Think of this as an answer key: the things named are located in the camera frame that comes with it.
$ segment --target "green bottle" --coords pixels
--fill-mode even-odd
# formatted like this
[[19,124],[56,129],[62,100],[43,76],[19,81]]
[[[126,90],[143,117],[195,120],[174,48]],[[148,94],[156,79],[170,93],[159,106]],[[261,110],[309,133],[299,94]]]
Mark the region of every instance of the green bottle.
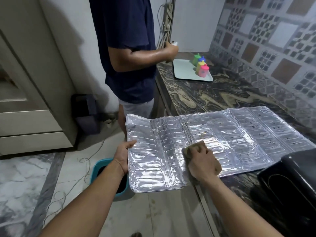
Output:
[[201,56],[200,56],[199,53],[198,53],[197,55],[195,55],[194,58],[193,58],[192,64],[193,64],[194,66],[197,66],[198,60],[199,60],[200,58],[201,58]]

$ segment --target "person's left hand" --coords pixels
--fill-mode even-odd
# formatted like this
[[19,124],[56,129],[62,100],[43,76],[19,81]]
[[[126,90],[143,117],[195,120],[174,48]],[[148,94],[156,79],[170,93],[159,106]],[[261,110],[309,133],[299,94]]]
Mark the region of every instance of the person's left hand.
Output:
[[128,158],[128,148],[133,147],[137,141],[132,140],[129,142],[122,142],[116,149],[116,152],[114,154],[113,160],[120,164],[124,174],[127,174],[128,172],[128,164],[127,164],[127,158]]

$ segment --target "reflective foil mat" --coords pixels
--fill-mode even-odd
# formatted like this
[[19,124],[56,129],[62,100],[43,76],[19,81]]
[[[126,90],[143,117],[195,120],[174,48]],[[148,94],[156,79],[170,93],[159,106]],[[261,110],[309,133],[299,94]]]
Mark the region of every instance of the reflective foil mat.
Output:
[[220,177],[262,169],[316,145],[265,106],[146,119],[126,117],[129,181],[134,192],[189,185],[182,148],[204,140],[222,165]]

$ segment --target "blue lid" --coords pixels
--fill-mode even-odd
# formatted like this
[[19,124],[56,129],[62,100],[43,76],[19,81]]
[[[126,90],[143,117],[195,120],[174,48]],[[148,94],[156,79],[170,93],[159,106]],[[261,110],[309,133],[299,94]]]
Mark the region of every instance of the blue lid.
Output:
[[204,61],[206,62],[206,59],[204,58],[204,56],[202,56],[201,58],[199,58],[199,62]]

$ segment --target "gray shorts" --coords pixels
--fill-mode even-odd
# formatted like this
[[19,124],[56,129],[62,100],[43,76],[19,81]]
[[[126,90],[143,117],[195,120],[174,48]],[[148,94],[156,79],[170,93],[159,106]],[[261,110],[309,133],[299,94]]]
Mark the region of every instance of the gray shorts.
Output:
[[150,114],[154,106],[154,99],[140,104],[128,103],[119,99],[118,103],[123,106],[125,116],[127,114],[134,114],[144,118],[150,118]]

